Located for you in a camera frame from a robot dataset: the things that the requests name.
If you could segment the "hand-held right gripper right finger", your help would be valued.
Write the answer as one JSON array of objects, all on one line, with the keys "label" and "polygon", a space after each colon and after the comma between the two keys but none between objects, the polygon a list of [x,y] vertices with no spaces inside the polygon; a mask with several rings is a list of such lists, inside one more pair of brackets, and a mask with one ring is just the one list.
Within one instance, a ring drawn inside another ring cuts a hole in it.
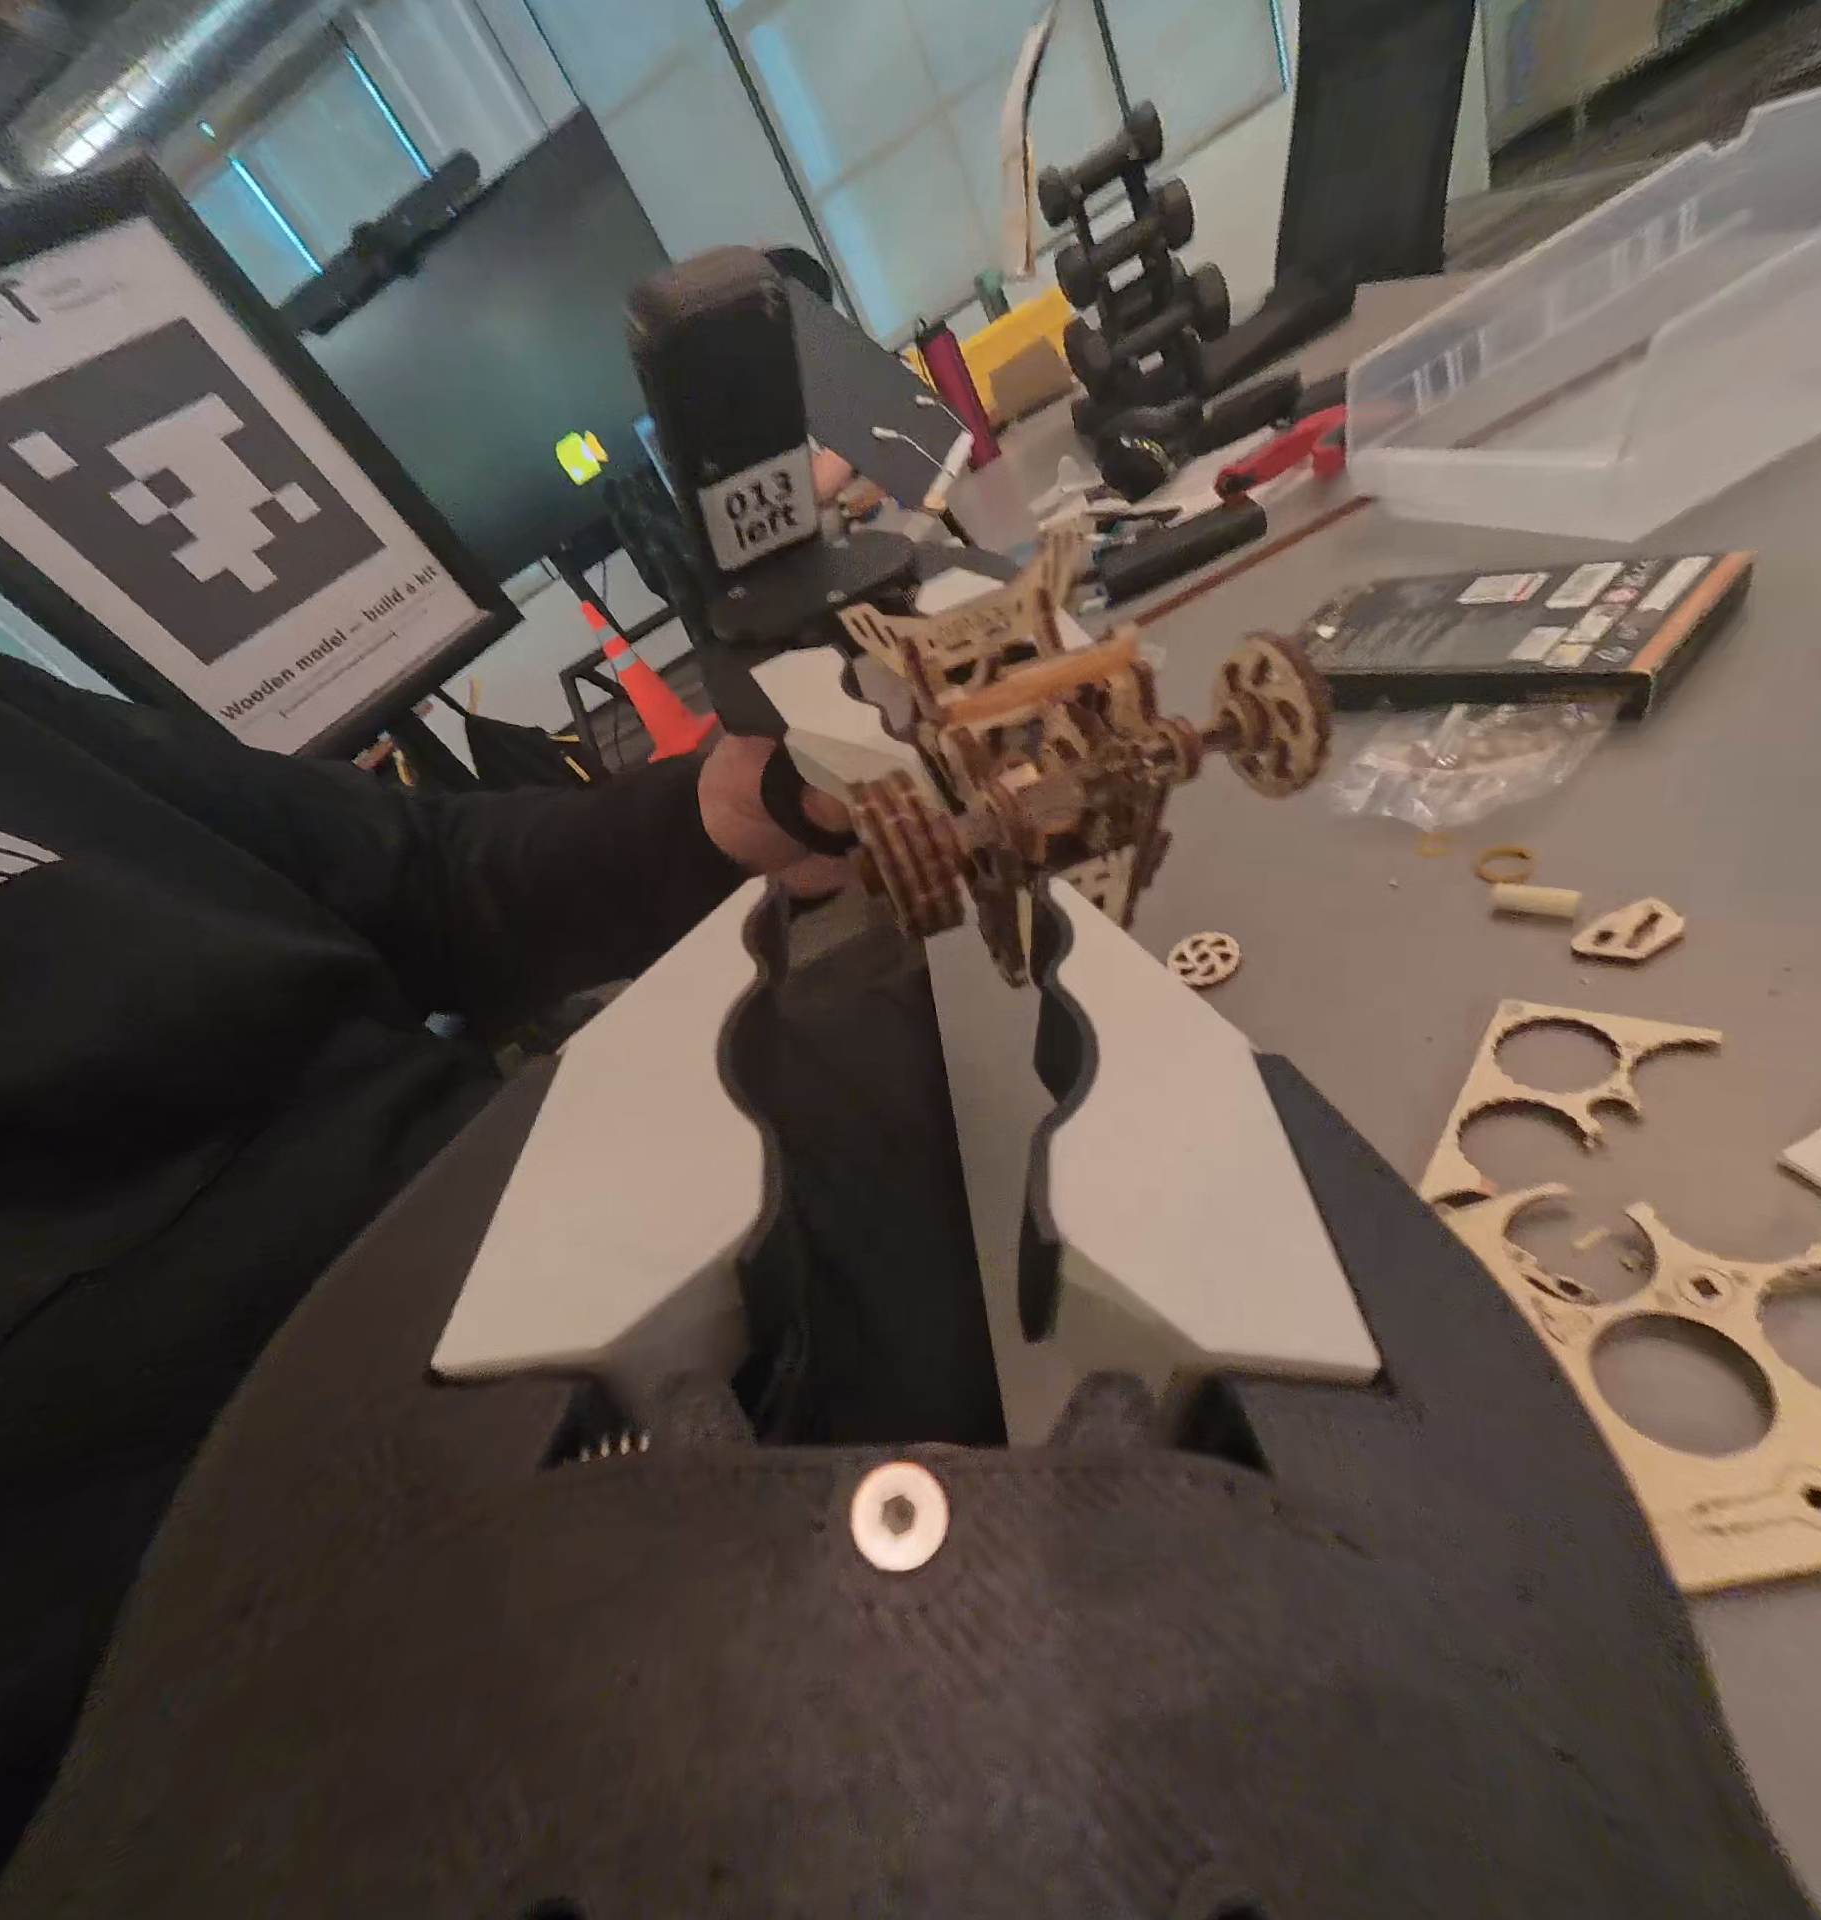
[{"label": "hand-held right gripper right finger", "polygon": [[1368,1386],[1379,1343],[1257,1047],[1067,884],[1000,1019],[1000,1400],[1057,1429],[1100,1374]]}]

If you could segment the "wooden buggy model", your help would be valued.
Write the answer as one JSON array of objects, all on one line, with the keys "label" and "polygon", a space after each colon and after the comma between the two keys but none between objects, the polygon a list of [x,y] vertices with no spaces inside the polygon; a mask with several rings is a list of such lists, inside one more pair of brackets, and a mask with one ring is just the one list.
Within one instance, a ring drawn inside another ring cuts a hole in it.
[{"label": "wooden buggy model", "polygon": [[854,789],[857,869],[914,942],[974,919],[997,971],[1026,985],[1046,884],[1120,927],[1169,851],[1169,789],[1223,755],[1281,800],[1331,758],[1335,690],[1295,636],[1257,634],[1215,667],[1209,718],[1162,715],[1134,623],[1067,641],[1075,533],[1050,529],[1013,584],[937,618],[841,611],[845,641],[914,697],[916,777]]}]

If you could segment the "person's left forearm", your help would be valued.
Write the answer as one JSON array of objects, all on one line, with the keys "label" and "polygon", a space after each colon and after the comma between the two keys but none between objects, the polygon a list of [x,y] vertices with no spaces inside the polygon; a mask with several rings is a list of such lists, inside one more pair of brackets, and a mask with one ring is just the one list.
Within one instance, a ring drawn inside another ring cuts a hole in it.
[{"label": "person's left forearm", "polygon": [[633,983],[744,886],[705,815],[721,755],[680,755],[590,789],[402,800],[369,947],[438,1019],[516,1028]]}]

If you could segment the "orange traffic cone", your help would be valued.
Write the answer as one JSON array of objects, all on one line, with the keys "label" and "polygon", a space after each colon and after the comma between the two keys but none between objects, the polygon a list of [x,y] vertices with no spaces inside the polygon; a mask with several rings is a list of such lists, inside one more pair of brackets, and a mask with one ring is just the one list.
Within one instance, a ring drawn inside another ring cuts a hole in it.
[{"label": "orange traffic cone", "polygon": [[695,715],[653,662],[643,662],[638,641],[609,623],[594,589],[580,589],[587,624],[594,634],[594,658],[616,678],[616,691],[633,701],[638,726],[653,738],[653,758],[705,755],[718,735],[712,715]]}]

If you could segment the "black monitor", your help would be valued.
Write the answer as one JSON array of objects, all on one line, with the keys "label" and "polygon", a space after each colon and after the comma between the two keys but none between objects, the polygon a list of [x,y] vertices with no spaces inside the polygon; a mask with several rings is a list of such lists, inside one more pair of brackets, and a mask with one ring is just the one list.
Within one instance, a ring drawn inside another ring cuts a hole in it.
[{"label": "black monitor", "polygon": [[460,148],[372,210],[279,313],[499,576],[603,517],[643,460],[625,297],[666,267],[580,109],[481,180]]}]

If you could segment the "red bottle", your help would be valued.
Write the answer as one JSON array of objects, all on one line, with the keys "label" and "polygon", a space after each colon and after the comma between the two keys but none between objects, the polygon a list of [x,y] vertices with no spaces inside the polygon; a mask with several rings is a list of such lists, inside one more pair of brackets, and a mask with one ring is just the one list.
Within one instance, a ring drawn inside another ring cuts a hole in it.
[{"label": "red bottle", "polygon": [[916,319],[914,347],[925,367],[925,382],[947,404],[947,416],[967,430],[967,470],[1000,460],[990,404],[967,373],[965,342],[947,323]]}]

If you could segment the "wooden offcut with large hole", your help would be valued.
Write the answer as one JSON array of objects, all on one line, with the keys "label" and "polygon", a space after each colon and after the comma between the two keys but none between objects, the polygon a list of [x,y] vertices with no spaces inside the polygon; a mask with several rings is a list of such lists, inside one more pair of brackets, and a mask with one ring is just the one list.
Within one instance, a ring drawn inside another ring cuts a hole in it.
[{"label": "wooden offcut with large hole", "polygon": [[[1514,1079],[1505,1069],[1505,1047],[1538,1028],[1578,1032],[1593,1047],[1607,1047],[1607,1073],[1583,1091],[1538,1091],[1538,1083]],[[1538,1115],[1557,1122],[1578,1151],[1598,1151],[1607,1115],[1644,1118],[1636,1069],[1669,1053],[1717,1053],[1717,1047],[1725,1047],[1717,1028],[1613,1019],[1613,1013],[1514,999],[1514,998],[1500,999],[1493,1022],[1478,1038],[1478,1053],[1449,1115],[1449,1131],[1425,1162],[1419,1199],[1464,1209],[1464,1199],[1500,1195],[1493,1175],[1467,1154],[1467,1131],[1478,1118]]]}]

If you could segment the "yellow box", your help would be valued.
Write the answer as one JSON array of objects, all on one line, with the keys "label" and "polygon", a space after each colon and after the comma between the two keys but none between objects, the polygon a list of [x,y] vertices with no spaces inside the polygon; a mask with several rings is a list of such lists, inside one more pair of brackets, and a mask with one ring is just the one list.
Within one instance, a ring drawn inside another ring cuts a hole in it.
[{"label": "yellow box", "polygon": [[1072,304],[1046,289],[965,340],[965,372],[997,430],[1075,390],[1064,347],[1067,323]]}]

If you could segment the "black dumbbell rack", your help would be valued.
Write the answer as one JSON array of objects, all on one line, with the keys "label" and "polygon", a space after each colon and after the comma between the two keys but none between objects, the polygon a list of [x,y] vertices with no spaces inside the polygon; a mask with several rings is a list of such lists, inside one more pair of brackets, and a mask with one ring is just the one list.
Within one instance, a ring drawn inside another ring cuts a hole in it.
[{"label": "black dumbbell rack", "polygon": [[1064,353],[1083,390],[1072,430],[1128,501],[1279,416],[1281,382],[1262,382],[1262,401],[1230,390],[1279,367],[1295,329],[1288,304],[1234,323],[1228,274],[1186,267],[1195,208],[1186,180],[1150,180],[1157,154],[1162,117],[1134,101],[1106,145],[1034,176],[1041,228],[1067,228],[1057,289],[1072,304]]}]

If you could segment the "shield-shaped wooden offcut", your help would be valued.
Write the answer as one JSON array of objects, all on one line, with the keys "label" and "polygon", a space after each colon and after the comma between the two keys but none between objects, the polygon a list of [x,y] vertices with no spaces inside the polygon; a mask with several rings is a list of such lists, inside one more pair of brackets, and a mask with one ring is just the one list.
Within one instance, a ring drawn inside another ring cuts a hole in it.
[{"label": "shield-shaped wooden offcut", "polygon": [[1571,942],[1571,956],[1598,966],[1652,966],[1655,956],[1675,951],[1683,933],[1690,916],[1675,916],[1669,897],[1636,897],[1583,923]]}]

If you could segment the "framed marker sign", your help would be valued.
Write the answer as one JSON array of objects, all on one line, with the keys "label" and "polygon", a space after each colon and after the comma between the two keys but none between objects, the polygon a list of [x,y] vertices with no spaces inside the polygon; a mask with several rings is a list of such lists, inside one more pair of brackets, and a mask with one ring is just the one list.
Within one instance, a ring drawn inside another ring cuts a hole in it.
[{"label": "framed marker sign", "polygon": [[516,624],[143,154],[0,200],[0,599],[273,755],[358,755]]}]

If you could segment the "red hand tool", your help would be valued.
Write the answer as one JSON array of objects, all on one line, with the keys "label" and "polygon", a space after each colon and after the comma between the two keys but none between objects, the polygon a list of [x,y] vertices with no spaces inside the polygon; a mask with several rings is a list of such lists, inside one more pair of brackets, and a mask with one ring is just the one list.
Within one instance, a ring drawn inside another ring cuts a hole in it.
[{"label": "red hand tool", "polygon": [[1309,467],[1315,478],[1341,478],[1348,467],[1348,404],[1321,404],[1281,419],[1257,454],[1215,470],[1215,497],[1252,497],[1295,467]]}]

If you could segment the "wooden sheet with round holes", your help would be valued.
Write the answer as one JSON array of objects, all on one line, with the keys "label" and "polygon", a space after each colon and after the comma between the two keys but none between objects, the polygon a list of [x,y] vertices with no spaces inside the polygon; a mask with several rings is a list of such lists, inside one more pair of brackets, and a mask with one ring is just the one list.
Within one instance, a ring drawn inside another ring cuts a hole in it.
[{"label": "wooden sheet with round holes", "polygon": [[[1577,1396],[1613,1443],[1675,1591],[1737,1591],[1821,1575],[1821,1382],[1765,1342],[1776,1301],[1821,1292],[1821,1245],[1787,1261],[1712,1256],[1652,1209],[1624,1209],[1648,1254],[1644,1291],[1607,1302],[1514,1245],[1514,1216],[1544,1211],[1571,1187],[1486,1190],[1425,1175],[1419,1195],[1453,1223],[1514,1310],[1538,1332]],[[1732,1350],[1770,1410],[1737,1455],[1683,1455],[1607,1400],[1598,1356],[1636,1332],[1690,1332]]]}]

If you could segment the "black product box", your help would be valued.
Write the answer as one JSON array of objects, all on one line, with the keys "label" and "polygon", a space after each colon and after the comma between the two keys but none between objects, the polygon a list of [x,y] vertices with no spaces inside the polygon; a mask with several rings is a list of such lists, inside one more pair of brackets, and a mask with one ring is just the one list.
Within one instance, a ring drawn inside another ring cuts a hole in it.
[{"label": "black product box", "polygon": [[1368,582],[1298,641],[1346,715],[1607,697],[1631,726],[1737,618],[1751,582],[1751,551]]}]

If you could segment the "clear plastic storage box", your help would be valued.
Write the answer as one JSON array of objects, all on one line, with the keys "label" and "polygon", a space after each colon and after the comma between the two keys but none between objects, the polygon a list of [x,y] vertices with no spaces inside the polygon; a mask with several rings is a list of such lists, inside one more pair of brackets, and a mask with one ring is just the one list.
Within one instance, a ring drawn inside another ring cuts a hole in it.
[{"label": "clear plastic storage box", "polygon": [[1348,372],[1402,517],[1644,538],[1821,436],[1821,89],[1694,145]]}]

